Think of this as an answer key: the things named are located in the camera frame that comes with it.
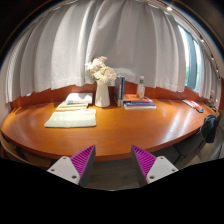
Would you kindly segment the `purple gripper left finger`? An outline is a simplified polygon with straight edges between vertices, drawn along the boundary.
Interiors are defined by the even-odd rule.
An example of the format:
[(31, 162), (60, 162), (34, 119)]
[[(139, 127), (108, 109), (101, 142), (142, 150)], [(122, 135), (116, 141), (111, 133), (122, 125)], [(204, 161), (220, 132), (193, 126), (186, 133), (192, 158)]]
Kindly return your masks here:
[(79, 186), (86, 187), (95, 155), (95, 146), (92, 145), (71, 157), (62, 156), (48, 169), (48, 172)]

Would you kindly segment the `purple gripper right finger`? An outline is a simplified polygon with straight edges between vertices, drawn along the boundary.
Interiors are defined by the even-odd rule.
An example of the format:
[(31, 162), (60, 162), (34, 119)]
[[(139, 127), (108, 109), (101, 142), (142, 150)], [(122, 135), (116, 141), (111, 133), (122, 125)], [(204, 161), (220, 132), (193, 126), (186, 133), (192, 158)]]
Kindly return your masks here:
[(166, 157), (156, 157), (135, 145), (131, 146), (131, 157), (141, 187), (178, 171)]

